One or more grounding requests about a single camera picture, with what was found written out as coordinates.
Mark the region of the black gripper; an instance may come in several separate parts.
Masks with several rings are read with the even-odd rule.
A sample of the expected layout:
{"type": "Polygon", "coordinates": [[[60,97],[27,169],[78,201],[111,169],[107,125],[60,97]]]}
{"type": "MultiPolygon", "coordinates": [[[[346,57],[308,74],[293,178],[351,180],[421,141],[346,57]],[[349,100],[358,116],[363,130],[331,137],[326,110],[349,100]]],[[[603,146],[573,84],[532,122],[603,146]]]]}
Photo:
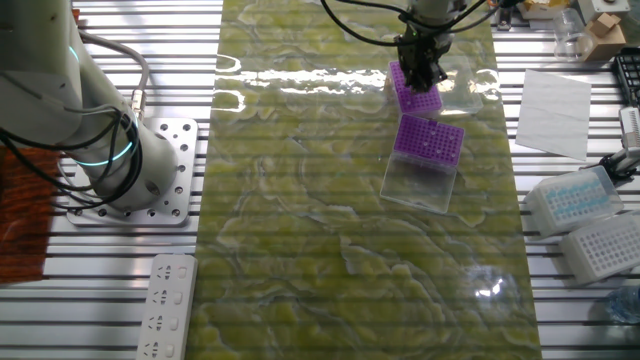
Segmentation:
{"type": "MultiPolygon", "coordinates": [[[[420,65],[430,63],[432,84],[436,85],[448,78],[439,64],[439,59],[449,51],[449,35],[407,30],[398,37],[398,58],[401,64],[420,65]]],[[[405,86],[414,93],[429,91],[428,68],[402,66],[405,86]]]]}

